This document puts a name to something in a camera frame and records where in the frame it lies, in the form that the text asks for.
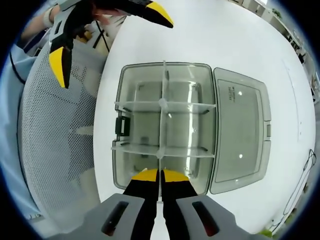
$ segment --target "plastic divider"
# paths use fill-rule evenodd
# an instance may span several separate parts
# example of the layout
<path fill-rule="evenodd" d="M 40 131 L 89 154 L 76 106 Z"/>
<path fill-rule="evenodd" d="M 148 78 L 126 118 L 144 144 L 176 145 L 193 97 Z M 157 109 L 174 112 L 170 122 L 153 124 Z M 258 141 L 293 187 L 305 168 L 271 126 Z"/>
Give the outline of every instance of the plastic divider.
<path fill-rule="evenodd" d="M 126 143 L 118 146 L 113 146 L 112 150 L 119 150 L 125 153 L 130 154 L 141 154 L 141 155 L 153 155 L 156 156 L 159 150 L 158 146 L 151 146 L 151 145 L 142 145 L 142 144 L 135 144 L 135 143 Z"/>
<path fill-rule="evenodd" d="M 156 112 L 161 111 L 159 102 L 157 101 L 116 101 L 115 105 L 129 110 L 130 112 Z"/>

